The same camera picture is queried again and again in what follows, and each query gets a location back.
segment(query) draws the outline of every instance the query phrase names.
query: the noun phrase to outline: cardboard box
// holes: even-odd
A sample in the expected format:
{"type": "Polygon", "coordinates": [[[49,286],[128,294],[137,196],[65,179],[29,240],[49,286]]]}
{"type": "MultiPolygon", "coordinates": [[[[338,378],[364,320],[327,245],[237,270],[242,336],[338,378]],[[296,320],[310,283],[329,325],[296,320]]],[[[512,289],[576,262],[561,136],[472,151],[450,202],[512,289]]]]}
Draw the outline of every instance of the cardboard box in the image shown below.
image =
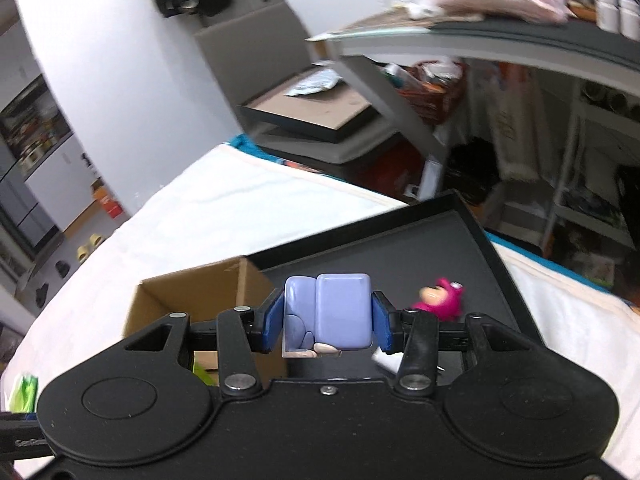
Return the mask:
{"type": "MultiPolygon", "coordinates": [[[[273,289],[271,282],[242,257],[150,278],[136,289],[122,336],[128,337],[171,312],[187,312],[191,322],[199,322],[215,319],[235,306],[258,307],[273,289]]],[[[278,349],[254,354],[265,386],[270,379],[286,377],[286,362],[278,349]]],[[[196,361],[205,370],[218,368],[217,352],[198,352],[196,361]]]]}
{"type": "Polygon", "coordinates": [[[371,122],[378,112],[353,88],[340,83],[306,96],[285,95],[301,79],[324,67],[292,77],[242,107],[251,120],[276,124],[292,134],[341,142],[371,122]]]}

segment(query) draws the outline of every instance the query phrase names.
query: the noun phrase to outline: metal shelf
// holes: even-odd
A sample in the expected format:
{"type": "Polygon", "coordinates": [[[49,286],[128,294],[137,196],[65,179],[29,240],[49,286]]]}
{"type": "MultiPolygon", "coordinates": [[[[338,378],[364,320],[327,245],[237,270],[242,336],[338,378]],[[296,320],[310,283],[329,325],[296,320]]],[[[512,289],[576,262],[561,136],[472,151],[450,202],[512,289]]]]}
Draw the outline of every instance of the metal shelf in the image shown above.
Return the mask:
{"type": "Polygon", "coordinates": [[[633,95],[638,95],[640,88],[638,44],[579,20],[552,26],[492,18],[478,23],[443,23],[430,29],[326,33],[308,41],[323,59],[459,56],[553,70],[633,95]]]}
{"type": "Polygon", "coordinates": [[[510,236],[511,238],[517,238],[518,240],[522,240],[523,242],[535,245],[536,247],[539,247],[541,250],[543,250],[543,234],[538,231],[527,229],[526,227],[521,227],[519,225],[510,224],[508,222],[500,222],[496,230],[499,233],[510,236]]]}
{"type": "Polygon", "coordinates": [[[573,209],[563,205],[556,205],[556,215],[558,215],[560,218],[568,220],[569,222],[581,225],[585,229],[594,231],[595,233],[610,238],[611,240],[614,240],[626,247],[629,247],[631,249],[636,248],[628,231],[617,229],[607,224],[606,222],[598,220],[597,218],[586,215],[584,213],[580,213],[579,211],[574,211],[573,209]]]}
{"type": "Polygon", "coordinates": [[[640,140],[640,123],[636,123],[625,116],[615,114],[604,108],[585,103],[584,101],[578,101],[575,106],[579,108],[578,111],[581,112],[588,121],[606,126],[611,130],[616,130],[632,139],[640,140]]]}

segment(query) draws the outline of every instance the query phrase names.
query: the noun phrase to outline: pink plush toy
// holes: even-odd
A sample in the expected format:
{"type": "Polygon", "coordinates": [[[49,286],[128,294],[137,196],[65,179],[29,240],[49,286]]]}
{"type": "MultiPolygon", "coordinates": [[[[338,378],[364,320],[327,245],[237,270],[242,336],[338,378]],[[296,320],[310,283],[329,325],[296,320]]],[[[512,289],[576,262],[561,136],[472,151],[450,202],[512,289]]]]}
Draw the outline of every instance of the pink plush toy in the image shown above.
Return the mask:
{"type": "Polygon", "coordinates": [[[460,315],[460,296],[465,288],[456,282],[440,278],[435,287],[420,290],[420,299],[414,308],[433,312],[441,321],[456,321],[460,315]]]}

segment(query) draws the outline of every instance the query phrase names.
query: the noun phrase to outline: gray drawer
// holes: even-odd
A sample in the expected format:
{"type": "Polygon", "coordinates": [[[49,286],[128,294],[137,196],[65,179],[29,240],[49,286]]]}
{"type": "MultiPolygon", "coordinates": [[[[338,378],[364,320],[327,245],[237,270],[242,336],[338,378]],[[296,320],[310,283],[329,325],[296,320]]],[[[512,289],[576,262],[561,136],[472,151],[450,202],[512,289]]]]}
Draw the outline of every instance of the gray drawer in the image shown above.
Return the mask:
{"type": "Polygon", "coordinates": [[[36,246],[44,238],[46,231],[33,219],[33,214],[25,218],[18,226],[20,231],[27,237],[31,245],[36,246]]]}
{"type": "Polygon", "coordinates": [[[29,212],[7,179],[0,182],[0,205],[15,224],[22,222],[29,212]]]}
{"type": "Polygon", "coordinates": [[[38,201],[31,192],[31,189],[24,183],[24,177],[22,176],[20,167],[18,165],[14,166],[4,179],[9,181],[9,184],[14,189],[14,193],[24,204],[25,208],[27,208],[27,211],[33,209],[38,201]]]}
{"type": "Polygon", "coordinates": [[[14,154],[9,147],[0,139],[0,177],[5,176],[11,167],[15,164],[14,154]]]}
{"type": "Polygon", "coordinates": [[[31,211],[30,217],[32,217],[46,233],[48,233],[53,227],[56,226],[51,217],[46,211],[44,211],[44,208],[40,204],[38,204],[33,209],[33,211],[31,211]]]}

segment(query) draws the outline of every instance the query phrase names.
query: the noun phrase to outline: cabinet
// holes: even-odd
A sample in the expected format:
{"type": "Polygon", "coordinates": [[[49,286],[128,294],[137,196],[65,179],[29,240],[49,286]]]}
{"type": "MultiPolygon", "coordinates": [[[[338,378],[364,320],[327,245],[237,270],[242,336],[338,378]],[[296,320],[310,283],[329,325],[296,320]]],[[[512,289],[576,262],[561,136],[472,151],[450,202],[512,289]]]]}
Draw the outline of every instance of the cabinet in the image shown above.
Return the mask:
{"type": "MultiPolygon", "coordinates": [[[[32,248],[36,248],[47,233],[55,227],[53,220],[38,204],[31,189],[24,183],[20,166],[16,164],[14,156],[1,139],[0,206],[32,248]]],[[[6,240],[0,239],[0,246],[6,246],[6,240]]]]}
{"type": "Polygon", "coordinates": [[[18,22],[0,36],[0,110],[39,75],[40,67],[18,22]]]}
{"type": "Polygon", "coordinates": [[[82,153],[82,146],[71,136],[27,179],[27,186],[62,231],[94,202],[95,178],[82,153]]]}

